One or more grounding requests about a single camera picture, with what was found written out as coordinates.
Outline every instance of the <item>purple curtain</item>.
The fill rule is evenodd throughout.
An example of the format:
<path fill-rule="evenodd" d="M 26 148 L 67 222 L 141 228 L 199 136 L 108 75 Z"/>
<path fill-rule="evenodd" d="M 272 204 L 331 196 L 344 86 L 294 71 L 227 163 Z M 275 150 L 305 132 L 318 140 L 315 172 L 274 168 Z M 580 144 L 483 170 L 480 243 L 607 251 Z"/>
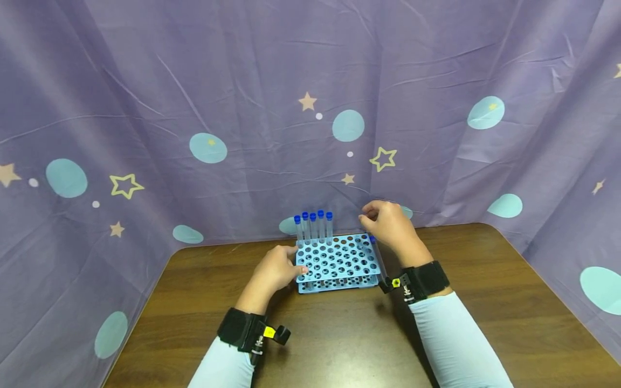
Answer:
<path fill-rule="evenodd" d="M 3 2 L 0 385 L 98 387 L 175 251 L 377 197 L 497 227 L 621 360 L 619 37 L 618 0 Z"/>

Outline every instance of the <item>test tube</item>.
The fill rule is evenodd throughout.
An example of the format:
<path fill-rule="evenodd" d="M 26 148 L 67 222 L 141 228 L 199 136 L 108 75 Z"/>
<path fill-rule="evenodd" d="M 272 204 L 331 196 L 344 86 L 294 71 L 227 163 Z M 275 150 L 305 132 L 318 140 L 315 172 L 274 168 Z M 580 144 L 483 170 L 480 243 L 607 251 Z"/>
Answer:
<path fill-rule="evenodd" d="M 309 224 L 309 213 L 302 213 L 302 220 L 304 223 L 302 224 L 302 236 L 304 236 L 304 242 L 307 244 L 311 243 L 311 225 Z"/>
<path fill-rule="evenodd" d="M 332 212 L 325 214 L 325 239 L 329 243 L 332 241 Z"/>
<path fill-rule="evenodd" d="M 319 209 L 317 211 L 317 228 L 319 229 L 319 242 L 323 243 L 325 241 L 325 225 L 324 225 L 324 211 Z"/>
<path fill-rule="evenodd" d="M 293 221 L 296 222 L 297 246 L 302 248 L 304 244 L 304 237 L 302 236 L 302 217 L 297 215 L 293 217 Z"/>
<path fill-rule="evenodd" d="M 317 214 L 310 213 L 310 239 L 315 240 L 317 238 Z"/>

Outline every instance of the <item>blue test tube rack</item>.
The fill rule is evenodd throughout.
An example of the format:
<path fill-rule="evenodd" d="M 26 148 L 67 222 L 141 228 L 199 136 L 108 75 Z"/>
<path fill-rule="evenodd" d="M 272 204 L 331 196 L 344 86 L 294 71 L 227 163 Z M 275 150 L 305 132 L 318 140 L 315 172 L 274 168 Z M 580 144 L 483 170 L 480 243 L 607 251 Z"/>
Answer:
<path fill-rule="evenodd" d="M 334 236 L 324 242 L 319 238 L 298 240 L 296 265 L 309 269 L 296 278 L 299 293 L 377 286 L 381 269 L 372 240 L 368 233 Z"/>

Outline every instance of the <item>wooden table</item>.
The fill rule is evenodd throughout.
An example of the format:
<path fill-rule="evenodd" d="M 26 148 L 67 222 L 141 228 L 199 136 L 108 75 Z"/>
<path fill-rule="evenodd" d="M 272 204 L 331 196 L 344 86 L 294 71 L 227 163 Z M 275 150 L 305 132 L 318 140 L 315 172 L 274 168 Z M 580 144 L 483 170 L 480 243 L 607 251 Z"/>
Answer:
<path fill-rule="evenodd" d="M 516 387 L 621 387 L 621 368 L 490 226 L 423 228 Z M 106 388 L 185 388 L 271 241 L 177 252 Z M 391 274 L 398 269 L 382 250 Z M 378 287 L 283 295 L 271 315 L 292 335 L 271 344 L 254 387 L 430 387 L 436 384 L 401 296 Z"/>

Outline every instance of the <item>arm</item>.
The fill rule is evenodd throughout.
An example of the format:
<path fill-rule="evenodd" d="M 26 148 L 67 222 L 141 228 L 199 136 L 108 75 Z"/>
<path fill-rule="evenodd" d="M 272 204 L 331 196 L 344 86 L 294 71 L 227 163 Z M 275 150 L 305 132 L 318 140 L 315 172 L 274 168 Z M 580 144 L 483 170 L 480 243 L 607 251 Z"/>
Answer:
<path fill-rule="evenodd" d="M 399 258 L 402 268 L 433 257 L 398 204 L 373 201 L 360 222 Z M 513 387 L 496 353 L 451 287 L 410 305 L 425 352 L 441 387 Z"/>
<path fill-rule="evenodd" d="M 291 263 L 288 256 L 296 251 L 295 246 L 277 246 L 269 251 L 256 267 L 235 308 L 248 314 L 265 315 L 274 293 L 296 276 L 308 272 L 306 267 Z M 188 388 L 250 388 L 254 372 L 248 353 L 216 337 Z"/>

